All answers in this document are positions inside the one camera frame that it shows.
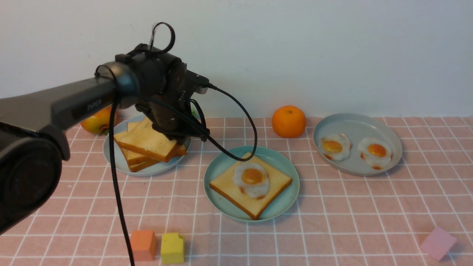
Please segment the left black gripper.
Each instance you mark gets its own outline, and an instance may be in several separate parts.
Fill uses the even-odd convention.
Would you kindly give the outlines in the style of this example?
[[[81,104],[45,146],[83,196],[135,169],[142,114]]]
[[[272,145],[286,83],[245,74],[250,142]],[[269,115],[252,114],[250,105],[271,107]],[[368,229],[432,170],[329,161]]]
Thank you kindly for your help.
[[[137,92],[135,97],[139,99],[135,105],[137,111],[144,113],[152,121],[154,130],[169,140],[176,140],[179,145],[183,145],[193,137],[204,142],[210,138],[210,130],[200,105],[185,92],[178,94],[176,101]],[[198,112],[199,119],[193,117],[193,110]]]

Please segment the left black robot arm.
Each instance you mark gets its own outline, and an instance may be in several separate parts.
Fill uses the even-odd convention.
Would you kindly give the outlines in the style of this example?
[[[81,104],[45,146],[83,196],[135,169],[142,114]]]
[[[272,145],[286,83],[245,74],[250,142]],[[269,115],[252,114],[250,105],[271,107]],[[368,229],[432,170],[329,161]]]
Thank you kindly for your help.
[[[40,208],[54,193],[63,161],[70,159],[66,131],[118,101],[133,105],[153,129],[183,144],[206,140],[207,129],[191,114],[190,98],[204,94],[206,77],[187,70],[166,50],[138,45],[96,68],[89,79],[26,95],[2,98],[1,211],[4,233]]]

